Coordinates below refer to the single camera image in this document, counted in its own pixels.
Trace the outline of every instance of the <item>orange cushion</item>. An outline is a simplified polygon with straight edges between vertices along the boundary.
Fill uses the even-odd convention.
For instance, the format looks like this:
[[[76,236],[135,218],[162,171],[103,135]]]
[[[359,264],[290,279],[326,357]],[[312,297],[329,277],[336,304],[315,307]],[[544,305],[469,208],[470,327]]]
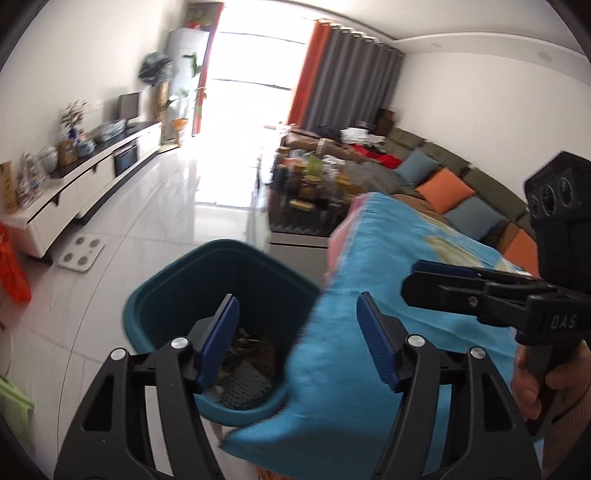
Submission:
[[[437,172],[431,180],[427,180],[415,189],[425,197],[437,213],[446,213],[474,195],[468,185],[456,177],[449,168]]]
[[[538,246],[525,231],[519,230],[514,240],[503,254],[508,261],[523,268],[536,277],[540,276],[538,269]]]

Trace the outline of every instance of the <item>finger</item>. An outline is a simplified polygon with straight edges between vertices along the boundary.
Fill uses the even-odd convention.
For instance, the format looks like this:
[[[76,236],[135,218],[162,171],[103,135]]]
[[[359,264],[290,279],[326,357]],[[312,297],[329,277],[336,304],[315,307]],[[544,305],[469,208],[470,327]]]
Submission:
[[[517,368],[525,368],[527,366],[527,348],[523,345],[517,347],[515,353],[515,366]]]
[[[515,367],[511,390],[526,405],[533,405],[540,394],[540,385],[526,368]]]
[[[591,381],[591,352],[584,343],[569,362],[559,365],[546,375],[546,383],[553,390],[587,386],[589,381]]]
[[[535,420],[542,412],[542,403],[536,400],[533,405],[526,405],[519,397],[514,395],[515,404],[524,420]]]

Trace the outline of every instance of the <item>drawer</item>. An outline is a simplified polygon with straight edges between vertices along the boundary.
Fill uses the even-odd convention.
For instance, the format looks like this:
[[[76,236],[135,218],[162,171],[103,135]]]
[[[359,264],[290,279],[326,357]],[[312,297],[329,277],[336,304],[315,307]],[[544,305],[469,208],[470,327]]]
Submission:
[[[80,205],[76,185],[70,184],[39,211],[28,227],[47,250],[78,210]]]
[[[115,163],[113,155],[106,157],[90,170],[84,172],[73,184],[78,189],[80,209],[91,201],[102,189],[115,178]]]
[[[138,138],[138,159],[145,160],[146,156],[160,146],[161,130],[159,125],[148,128],[144,134]]]

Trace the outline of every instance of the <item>orange curtain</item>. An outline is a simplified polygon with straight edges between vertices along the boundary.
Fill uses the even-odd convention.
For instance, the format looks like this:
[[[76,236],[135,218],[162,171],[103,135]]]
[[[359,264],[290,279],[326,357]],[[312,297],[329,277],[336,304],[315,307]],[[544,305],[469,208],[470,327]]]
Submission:
[[[209,67],[209,57],[212,55],[213,38],[215,37],[217,26],[220,23],[220,17],[222,16],[223,3],[215,2],[213,4],[197,4],[194,8],[210,7],[213,8],[213,21],[209,26],[209,39],[207,40],[207,48],[205,49],[205,58],[203,60],[203,67],[201,68],[201,76],[199,77],[198,87],[205,87],[207,81],[207,68]],[[193,135],[197,135],[201,131],[201,114],[203,108],[203,100],[206,95],[203,93],[196,99],[195,104],[195,116],[193,117]]]
[[[287,117],[287,125],[301,125],[304,121],[304,116],[306,115],[306,110],[312,97],[316,76],[322,64],[330,31],[330,23],[316,21],[312,36],[310,37],[310,43],[308,44],[304,66],[301,70],[300,81],[295,88],[290,114]]]

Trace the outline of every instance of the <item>teal trash bin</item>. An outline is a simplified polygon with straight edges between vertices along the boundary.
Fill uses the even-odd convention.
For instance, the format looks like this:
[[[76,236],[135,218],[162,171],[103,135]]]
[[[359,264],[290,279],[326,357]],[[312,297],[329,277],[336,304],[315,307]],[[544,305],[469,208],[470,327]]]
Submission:
[[[187,335],[195,322],[213,316],[226,294],[240,302],[239,326],[276,345],[273,388],[249,410],[231,410],[195,395],[206,419],[243,427],[271,417],[285,403],[285,359],[310,314],[319,289],[257,249],[234,240],[215,240],[172,263],[131,294],[125,333],[138,353]]]

